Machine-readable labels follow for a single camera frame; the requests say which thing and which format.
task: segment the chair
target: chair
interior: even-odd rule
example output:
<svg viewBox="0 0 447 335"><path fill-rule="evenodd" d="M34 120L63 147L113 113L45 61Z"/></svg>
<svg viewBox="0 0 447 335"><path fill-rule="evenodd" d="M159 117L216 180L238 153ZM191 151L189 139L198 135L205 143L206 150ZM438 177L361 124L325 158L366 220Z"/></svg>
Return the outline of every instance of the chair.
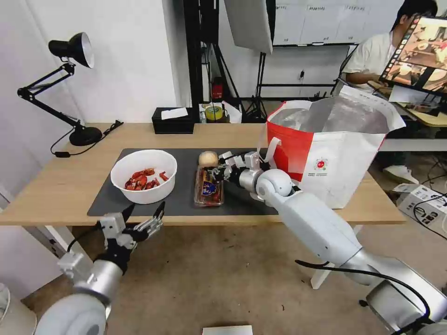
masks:
<svg viewBox="0 0 447 335"><path fill-rule="evenodd" d="M340 71L339 71L339 76L338 76L338 78L337 78L336 80L334 80L334 81L335 81L335 84L334 84L334 87L333 87L332 90L331 90L331 95L334 94L335 88L336 88L337 86L339 86L339 90L338 90L338 92L337 92L337 95L338 95L338 93L340 92L340 90L341 90L341 88L343 87L343 85L352 86L351 84L349 84L349 83L346 81L346 77L345 77L345 75L343 75L343 69L345 68L345 66L346 66L346 64L349 62L349 60L351 59L352 54L354 53L354 51L357 50L357 47L355 47L355 49L352 50L351 53L350 53L350 54L345 58L345 60L341 63Z"/></svg>

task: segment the red and white bag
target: red and white bag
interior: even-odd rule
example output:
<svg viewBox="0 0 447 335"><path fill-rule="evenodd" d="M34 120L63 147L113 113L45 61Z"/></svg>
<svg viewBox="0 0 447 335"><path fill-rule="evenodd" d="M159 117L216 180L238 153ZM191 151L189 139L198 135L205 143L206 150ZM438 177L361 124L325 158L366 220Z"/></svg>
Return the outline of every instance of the red and white bag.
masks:
<svg viewBox="0 0 447 335"><path fill-rule="evenodd" d="M405 123L392 104L344 86L338 97L284 103L267 120L268 160L331 208L354 194L385 136Z"/></svg>

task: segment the black lamp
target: black lamp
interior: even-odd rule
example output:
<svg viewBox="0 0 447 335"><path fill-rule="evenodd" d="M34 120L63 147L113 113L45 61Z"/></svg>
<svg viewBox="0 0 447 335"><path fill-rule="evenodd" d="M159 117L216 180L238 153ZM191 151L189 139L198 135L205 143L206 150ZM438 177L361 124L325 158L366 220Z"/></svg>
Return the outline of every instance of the black lamp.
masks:
<svg viewBox="0 0 447 335"><path fill-rule="evenodd" d="M17 90L17 94L22 99L31 102L33 105L42 108L43 110L71 125L74 129L74 132L69 137L71 144L75 146L86 146L97 143L102 138L101 130L95 127L85 127L81 124L80 120L61 113L36 99L36 95L42 93L75 73L75 64L70 62L70 58L73 58L85 67L93 68L95 59L87 34L77 33L69 41L52 40L48 43L48 48L50 49L50 52L59 57L64 64L57 70L54 70L34 83L26 87L19 88ZM67 74L51 83L39 85L39 83L60 71L65 71Z"/></svg>

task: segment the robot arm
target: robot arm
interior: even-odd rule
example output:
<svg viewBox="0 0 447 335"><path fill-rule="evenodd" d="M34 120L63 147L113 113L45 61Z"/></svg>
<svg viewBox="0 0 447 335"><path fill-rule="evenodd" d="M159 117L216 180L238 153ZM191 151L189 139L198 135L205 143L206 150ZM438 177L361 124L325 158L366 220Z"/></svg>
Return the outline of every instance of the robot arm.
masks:
<svg viewBox="0 0 447 335"><path fill-rule="evenodd" d="M323 261L351 271L346 273L350 279L362 285L375 284L375 277L365 272L395 279L383 280L366 297L369 307L389 330L407 331L415 320L425 315L427 308L421 297L429 307L427 323L439 322L445 317L447 298L437 288L403 262L365 251L351 226L316 196L294 186L287 173L278 169L261 170L257 152L245 154L244 159L227 152L219 157L219 163L220 166L212 169L217 180L234 182L249 191L254 199L274 207L282 222L303 244Z"/></svg>
<svg viewBox="0 0 447 335"><path fill-rule="evenodd" d="M121 277L126 273L130 254L138 242L160 230L164 202L154 216L138 225L126 225L133 206L123 213L107 214L99 220L104 232L105 251L93 266L84 254L66 253L58 262L73 281L74 293L51 306L37 325L36 335L102 335L111 303Z"/></svg>
<svg viewBox="0 0 447 335"><path fill-rule="evenodd" d="M378 284L366 300L390 331L401 334L412 330L414 321L426 311L429 312L424 319L426 323L439 322L447 314L447 298L438 289L401 261L366 252L351 226L316 196L300 191L284 171L262 170L257 152L248 153L244 158L227 152L220 156L219 162L221 165L211 170L217 180L234 182L254 199L274 207L284 224L316 256L333 263L339 270L351 271L346 275L363 285L374 283L368 273L387 276L389 279ZM36 335L104 333L110 305L127 270L130 254L138 242L160 229L163 207L164 203L153 218L135 226L125 224L130 214L108 214L101 218L106 251L92 268L81 254L67 253L60 259L63 272L73 280L74 294L59 300L44 314ZM390 280L393 278L403 285ZM424 326L417 335L441 334L438 326L442 327Z"/></svg>

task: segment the person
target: person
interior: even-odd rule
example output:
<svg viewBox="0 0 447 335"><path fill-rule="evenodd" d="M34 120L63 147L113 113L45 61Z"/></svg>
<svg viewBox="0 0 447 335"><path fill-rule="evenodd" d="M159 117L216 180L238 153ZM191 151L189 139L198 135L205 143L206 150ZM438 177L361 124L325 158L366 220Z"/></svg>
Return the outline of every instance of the person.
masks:
<svg viewBox="0 0 447 335"><path fill-rule="evenodd" d="M379 82L380 75L388 65L414 17L418 14L435 16L437 12L438 6L435 0L405 0L397 12L391 32L370 37L353 51L342 70L344 79L355 88L374 93L374 89L367 83L369 81ZM399 138L403 132L407 133L410 130L408 127L404 130L395 130L387 138ZM406 167L407 153L380 153L377 158L384 173L392 179L398 182L419 184L419 181L411 175L411 170Z"/></svg>

